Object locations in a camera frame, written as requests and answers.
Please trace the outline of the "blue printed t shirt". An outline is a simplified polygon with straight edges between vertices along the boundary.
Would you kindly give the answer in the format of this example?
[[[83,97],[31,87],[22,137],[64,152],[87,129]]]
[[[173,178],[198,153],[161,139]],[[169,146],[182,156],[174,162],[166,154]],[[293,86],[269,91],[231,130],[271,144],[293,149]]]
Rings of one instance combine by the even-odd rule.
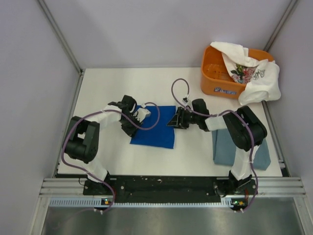
[[[167,126],[176,112],[175,106],[159,106],[160,118],[157,125],[151,130],[138,130],[131,138],[130,144],[145,145],[173,149],[175,131],[172,126]]]

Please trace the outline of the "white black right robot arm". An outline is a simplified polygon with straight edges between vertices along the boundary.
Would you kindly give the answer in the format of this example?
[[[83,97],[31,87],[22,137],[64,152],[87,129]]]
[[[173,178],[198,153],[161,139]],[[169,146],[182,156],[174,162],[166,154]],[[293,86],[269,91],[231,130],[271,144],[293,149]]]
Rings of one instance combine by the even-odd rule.
[[[223,185],[215,185],[216,194],[226,196],[245,191],[256,177],[254,159],[268,134],[263,123],[248,106],[212,115],[205,101],[198,98],[190,106],[178,107],[167,126],[188,129],[191,124],[212,133],[215,159],[232,159],[228,179]]]

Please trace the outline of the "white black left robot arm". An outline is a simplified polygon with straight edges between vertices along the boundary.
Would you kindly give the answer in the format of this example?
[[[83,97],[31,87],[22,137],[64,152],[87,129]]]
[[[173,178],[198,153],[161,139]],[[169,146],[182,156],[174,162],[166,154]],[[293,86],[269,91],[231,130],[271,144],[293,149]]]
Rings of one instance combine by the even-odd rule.
[[[74,116],[67,130],[63,143],[61,161],[72,168],[79,169],[94,182],[94,188],[100,194],[114,193],[111,183],[106,177],[109,172],[98,159],[100,132],[115,122],[121,129],[134,137],[151,112],[146,105],[137,107],[134,98],[124,95],[119,102],[110,102],[107,106],[85,117]]]

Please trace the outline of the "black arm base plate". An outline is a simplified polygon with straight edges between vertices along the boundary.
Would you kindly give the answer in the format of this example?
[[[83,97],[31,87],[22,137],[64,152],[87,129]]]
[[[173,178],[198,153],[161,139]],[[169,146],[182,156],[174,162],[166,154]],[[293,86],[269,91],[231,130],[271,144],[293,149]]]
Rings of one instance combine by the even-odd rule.
[[[86,180],[83,194],[115,195],[117,203],[212,203],[229,195],[244,197],[256,191],[255,180],[240,185],[228,177],[110,175],[105,182],[114,193]]]

